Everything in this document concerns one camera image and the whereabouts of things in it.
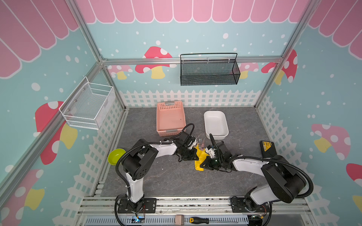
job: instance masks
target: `red mushroom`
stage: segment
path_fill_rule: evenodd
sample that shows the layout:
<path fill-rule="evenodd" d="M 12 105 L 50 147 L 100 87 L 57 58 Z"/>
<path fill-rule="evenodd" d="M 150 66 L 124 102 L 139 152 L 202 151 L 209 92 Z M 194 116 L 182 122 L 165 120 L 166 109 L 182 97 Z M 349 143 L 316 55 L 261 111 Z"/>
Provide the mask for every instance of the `red mushroom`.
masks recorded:
<path fill-rule="evenodd" d="M 333 125 L 313 124 L 312 131 L 312 136 L 317 134 L 321 137 L 319 140 L 314 141 L 318 150 L 325 153 L 328 148 L 333 146 L 340 160 L 347 158 L 351 149 L 351 139 L 345 128 Z"/>
<path fill-rule="evenodd" d="M 115 78 L 115 75 L 117 75 L 119 80 L 124 80 L 127 78 L 124 72 L 133 72 L 129 65 L 109 65 L 108 70 L 113 78 Z"/>
<path fill-rule="evenodd" d="M 348 176 L 362 187 L 362 166 L 358 164 L 347 164 L 346 171 Z"/>
<path fill-rule="evenodd" d="M 152 46 L 147 50 L 143 58 L 172 58 L 172 56 L 166 50 L 157 46 Z M 135 70 L 141 74 L 151 70 L 151 78 L 162 79 L 165 77 L 162 66 L 175 68 L 176 64 L 137 65 Z"/>
<path fill-rule="evenodd" d="M 8 202 L 1 209 L 1 223 L 3 226 L 17 226 L 20 224 L 24 207 L 36 210 L 42 201 L 45 190 L 32 189 L 34 184 L 43 175 L 43 170 L 30 170 L 20 182 Z"/>
<path fill-rule="evenodd" d="M 259 70 L 259 65 L 257 63 L 241 63 L 239 64 L 239 70 L 239 79 L 245 79 L 248 77 L 248 71 L 257 72 Z"/>
<path fill-rule="evenodd" d="M 272 72 L 276 63 L 268 63 L 262 69 L 262 73 L 269 73 Z M 283 75 L 287 76 L 288 82 L 292 82 L 295 78 L 296 70 L 298 67 L 298 57 L 295 50 L 292 51 L 290 56 L 288 57 L 287 61 L 285 62 L 284 66 L 282 67 L 281 71 L 278 73 L 277 77 L 275 78 L 275 84 L 281 85 Z"/>
<path fill-rule="evenodd" d="M 354 203 L 356 204 L 356 206 L 358 207 L 358 209 L 362 213 L 362 196 L 354 195 L 354 196 L 352 196 L 352 199 L 353 199 Z"/>
<path fill-rule="evenodd" d="M 53 101 L 46 103 L 40 106 L 35 112 L 35 123 L 37 125 L 37 132 L 34 133 L 34 136 L 37 136 L 43 131 L 49 121 L 54 117 L 58 111 L 58 107 L 62 104 L 61 101 Z M 63 122 L 58 131 L 52 137 L 48 145 L 44 148 L 43 152 L 40 154 L 40 159 L 44 165 L 50 164 L 54 161 L 58 149 L 59 142 L 62 141 L 65 146 L 70 149 L 75 140 L 77 139 L 78 130 L 71 128 Z"/>

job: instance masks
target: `marble-pattern floor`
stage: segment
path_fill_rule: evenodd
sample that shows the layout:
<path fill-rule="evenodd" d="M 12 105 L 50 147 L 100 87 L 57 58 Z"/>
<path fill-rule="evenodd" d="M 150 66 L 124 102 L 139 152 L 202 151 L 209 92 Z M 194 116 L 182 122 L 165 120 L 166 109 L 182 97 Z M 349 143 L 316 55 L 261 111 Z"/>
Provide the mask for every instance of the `marble-pattern floor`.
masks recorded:
<path fill-rule="evenodd" d="M 209 110 L 225 113 L 229 135 L 224 142 L 232 154 L 261 157 L 259 142 L 268 140 L 268 136 L 254 107 L 185 107 L 186 124 L 195 124 L 192 135 L 205 138 L 205 147 L 211 144 L 203 119 L 204 112 Z M 156 108 L 130 108 L 117 148 L 129 150 L 140 138 L 157 142 L 164 139 L 156 131 Z M 144 177 L 145 196 L 245 195 L 250 188 L 266 184 L 265 178 L 257 174 L 197 171 L 194 161 L 177 160 L 176 155 L 155 159 Z M 101 196 L 124 193 L 125 184 L 111 166 Z"/>

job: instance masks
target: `white plastic tray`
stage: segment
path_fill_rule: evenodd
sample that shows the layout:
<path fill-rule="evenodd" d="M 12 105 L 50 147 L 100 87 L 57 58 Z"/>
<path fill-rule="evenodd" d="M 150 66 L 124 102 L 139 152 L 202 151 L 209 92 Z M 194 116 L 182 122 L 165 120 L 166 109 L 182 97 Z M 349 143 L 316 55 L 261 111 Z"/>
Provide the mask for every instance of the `white plastic tray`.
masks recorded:
<path fill-rule="evenodd" d="M 206 137 L 210 139 L 210 133 L 215 140 L 222 140 L 229 134 L 226 117 L 222 111 L 206 111 L 204 113 Z"/>

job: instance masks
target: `yellow cloth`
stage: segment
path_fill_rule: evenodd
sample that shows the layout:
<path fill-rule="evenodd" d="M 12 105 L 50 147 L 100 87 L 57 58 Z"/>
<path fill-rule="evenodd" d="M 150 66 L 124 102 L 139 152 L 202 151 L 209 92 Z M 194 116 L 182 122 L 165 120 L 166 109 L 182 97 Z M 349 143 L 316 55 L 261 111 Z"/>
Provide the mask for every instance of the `yellow cloth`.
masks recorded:
<path fill-rule="evenodd" d="M 208 155 L 205 151 L 200 150 L 199 145 L 197 145 L 196 149 L 196 154 L 199 157 L 199 160 L 195 161 L 195 169 L 198 171 L 203 171 L 204 169 L 201 168 L 200 165 L 205 161 L 206 157 L 210 155 Z"/>

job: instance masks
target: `basket handle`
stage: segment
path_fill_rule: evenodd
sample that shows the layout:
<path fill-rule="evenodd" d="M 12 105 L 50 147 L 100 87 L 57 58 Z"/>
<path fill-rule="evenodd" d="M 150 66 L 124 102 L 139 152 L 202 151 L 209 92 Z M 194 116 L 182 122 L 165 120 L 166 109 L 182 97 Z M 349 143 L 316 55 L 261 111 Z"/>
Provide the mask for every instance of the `basket handle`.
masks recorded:
<path fill-rule="evenodd" d="M 166 101 L 165 106 L 175 105 L 175 101 Z"/>

